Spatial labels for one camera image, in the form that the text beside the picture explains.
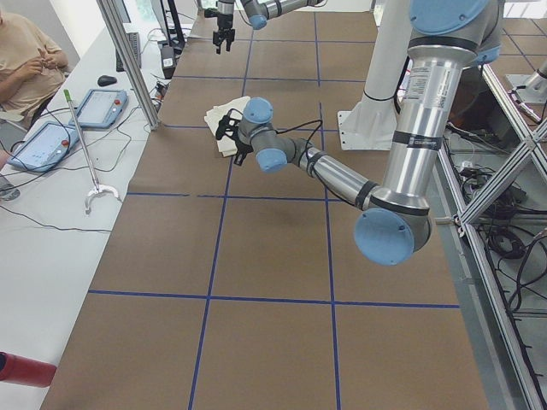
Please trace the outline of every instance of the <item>white cloth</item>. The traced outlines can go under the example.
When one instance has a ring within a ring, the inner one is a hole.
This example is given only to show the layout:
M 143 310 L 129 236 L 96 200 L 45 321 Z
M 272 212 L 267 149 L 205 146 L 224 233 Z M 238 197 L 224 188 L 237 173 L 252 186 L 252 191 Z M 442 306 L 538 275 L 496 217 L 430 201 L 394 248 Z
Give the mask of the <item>white cloth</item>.
M 205 117 L 203 118 L 207 125 L 209 126 L 213 135 L 216 134 L 216 130 L 219 127 L 219 121 L 222 120 L 222 117 L 227 114 L 227 112 L 234 108 L 240 112 L 243 112 L 245 105 L 249 102 L 250 97 L 241 97 L 236 98 L 224 105 L 214 106 L 213 109 L 210 109 Z M 241 115 L 237 112 L 233 112 L 233 118 L 241 119 Z M 230 138 L 224 137 L 221 141 L 217 141 L 219 152 L 222 153 L 222 156 L 235 155 L 238 149 L 236 148 L 236 143 L 234 143 Z

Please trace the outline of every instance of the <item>person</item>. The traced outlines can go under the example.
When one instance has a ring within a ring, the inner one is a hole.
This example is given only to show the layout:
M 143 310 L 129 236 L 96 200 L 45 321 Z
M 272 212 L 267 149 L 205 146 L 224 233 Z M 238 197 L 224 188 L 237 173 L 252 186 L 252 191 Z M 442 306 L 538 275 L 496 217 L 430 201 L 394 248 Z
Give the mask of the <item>person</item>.
M 25 128 L 59 90 L 67 65 L 66 54 L 34 23 L 0 10 L 0 105 L 23 115 Z

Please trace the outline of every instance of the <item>red can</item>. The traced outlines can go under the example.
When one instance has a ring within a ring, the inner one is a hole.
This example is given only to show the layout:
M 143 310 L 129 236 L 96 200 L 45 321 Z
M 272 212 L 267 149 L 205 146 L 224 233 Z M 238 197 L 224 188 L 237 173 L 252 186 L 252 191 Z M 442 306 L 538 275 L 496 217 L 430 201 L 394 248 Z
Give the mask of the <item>red can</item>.
M 51 384 L 56 370 L 57 367 L 50 363 L 0 352 L 0 381 L 47 387 Z

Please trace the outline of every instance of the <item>computer mouse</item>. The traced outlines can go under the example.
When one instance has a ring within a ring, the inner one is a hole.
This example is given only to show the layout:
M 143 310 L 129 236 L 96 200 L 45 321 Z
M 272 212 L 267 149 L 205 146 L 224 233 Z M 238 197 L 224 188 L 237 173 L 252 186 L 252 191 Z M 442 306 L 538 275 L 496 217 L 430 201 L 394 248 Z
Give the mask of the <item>computer mouse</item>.
M 98 78 L 97 84 L 99 87 L 105 87 L 107 85 L 115 84 L 118 82 L 118 79 L 116 77 L 112 77 L 111 75 L 102 75 Z

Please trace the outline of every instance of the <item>person's hand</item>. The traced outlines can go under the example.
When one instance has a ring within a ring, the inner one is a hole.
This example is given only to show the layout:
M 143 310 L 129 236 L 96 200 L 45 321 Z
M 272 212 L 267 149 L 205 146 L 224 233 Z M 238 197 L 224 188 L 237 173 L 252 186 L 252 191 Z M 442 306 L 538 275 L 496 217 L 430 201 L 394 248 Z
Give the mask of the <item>person's hand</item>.
M 50 70 L 57 68 L 58 62 L 55 54 L 50 54 L 42 49 L 38 49 L 38 52 L 40 53 L 44 67 L 49 68 Z
M 22 66 L 17 68 L 16 74 L 24 81 L 31 79 L 35 75 L 42 73 L 42 68 L 44 67 L 42 60 L 42 57 L 31 58 Z

